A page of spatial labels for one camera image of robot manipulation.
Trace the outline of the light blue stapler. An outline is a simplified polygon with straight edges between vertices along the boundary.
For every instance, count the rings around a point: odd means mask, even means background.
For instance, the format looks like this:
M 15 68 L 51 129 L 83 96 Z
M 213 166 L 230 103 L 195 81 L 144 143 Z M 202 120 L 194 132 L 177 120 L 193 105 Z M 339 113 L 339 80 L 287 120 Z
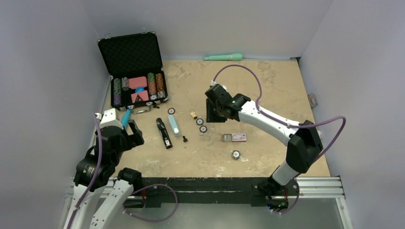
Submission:
M 180 129 L 178 127 L 178 124 L 177 124 L 177 122 L 175 120 L 174 115 L 171 115 L 171 114 L 168 115 L 168 120 L 169 120 L 169 123 L 171 125 L 171 128 L 172 128 L 172 131 L 173 131 L 174 135 L 179 136 L 180 135 Z

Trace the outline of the red staple box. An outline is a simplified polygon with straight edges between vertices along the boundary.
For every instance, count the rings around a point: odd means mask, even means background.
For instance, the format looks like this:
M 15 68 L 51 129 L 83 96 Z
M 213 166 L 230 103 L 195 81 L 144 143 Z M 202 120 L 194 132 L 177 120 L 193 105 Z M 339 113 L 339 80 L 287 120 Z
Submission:
M 223 142 L 246 142 L 246 134 L 223 134 Z

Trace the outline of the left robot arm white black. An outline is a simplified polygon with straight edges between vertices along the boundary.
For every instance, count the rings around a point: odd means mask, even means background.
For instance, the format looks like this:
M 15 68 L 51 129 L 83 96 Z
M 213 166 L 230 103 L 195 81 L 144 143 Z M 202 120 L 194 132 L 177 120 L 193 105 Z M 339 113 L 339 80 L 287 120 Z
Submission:
M 142 174 L 131 168 L 119 171 L 112 190 L 99 204 L 110 177 L 114 174 L 122 154 L 144 144 L 142 132 L 134 120 L 128 125 L 133 132 L 108 125 L 96 126 L 98 142 L 90 147 L 76 166 L 73 197 L 65 229 L 106 229 L 113 217 L 130 195 L 137 195 L 143 188 Z

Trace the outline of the black stapler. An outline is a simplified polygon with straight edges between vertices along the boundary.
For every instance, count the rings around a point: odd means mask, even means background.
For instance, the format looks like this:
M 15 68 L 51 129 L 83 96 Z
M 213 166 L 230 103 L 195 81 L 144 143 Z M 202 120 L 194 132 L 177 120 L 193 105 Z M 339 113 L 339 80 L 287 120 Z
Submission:
M 157 118 L 157 119 L 156 119 L 156 124 L 157 124 L 157 128 L 158 128 L 158 130 L 159 130 L 159 132 L 160 132 L 160 135 L 161 135 L 161 137 L 162 137 L 162 140 L 163 140 L 163 143 L 164 143 L 164 145 L 165 145 L 165 148 L 166 148 L 166 149 L 172 148 L 172 147 L 173 147 L 172 142 L 171 142 L 171 140 L 170 140 L 170 137 L 169 137 L 167 128 L 166 128 L 164 122 L 162 121 L 162 119 L 161 119 L 161 118 Z

